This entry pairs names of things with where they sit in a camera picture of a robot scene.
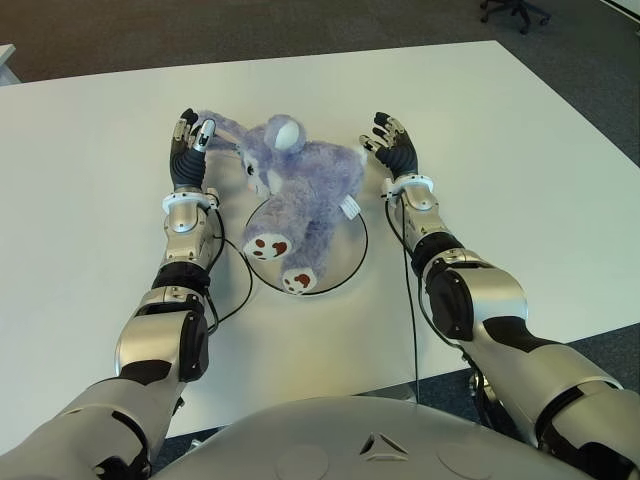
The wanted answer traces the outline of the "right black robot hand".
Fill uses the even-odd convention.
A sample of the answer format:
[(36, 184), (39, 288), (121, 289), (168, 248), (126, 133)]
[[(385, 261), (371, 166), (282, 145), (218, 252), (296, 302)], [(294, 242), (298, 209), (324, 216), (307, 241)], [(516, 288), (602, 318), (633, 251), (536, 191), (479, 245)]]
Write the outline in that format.
[(372, 133), (375, 139), (361, 135), (360, 145), (392, 174), (393, 179), (418, 173), (418, 156), (408, 131), (399, 120), (384, 112), (376, 112)]

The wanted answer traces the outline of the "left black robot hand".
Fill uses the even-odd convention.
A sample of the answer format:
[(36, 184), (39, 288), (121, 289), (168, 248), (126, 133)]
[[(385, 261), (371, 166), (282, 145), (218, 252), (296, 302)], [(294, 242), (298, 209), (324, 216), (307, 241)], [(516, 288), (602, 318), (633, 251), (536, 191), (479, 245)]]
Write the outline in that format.
[(175, 124), (169, 157), (170, 176), (175, 190), (200, 189), (206, 171), (205, 152), (215, 133), (213, 119), (198, 123), (199, 116), (191, 108), (185, 110)]

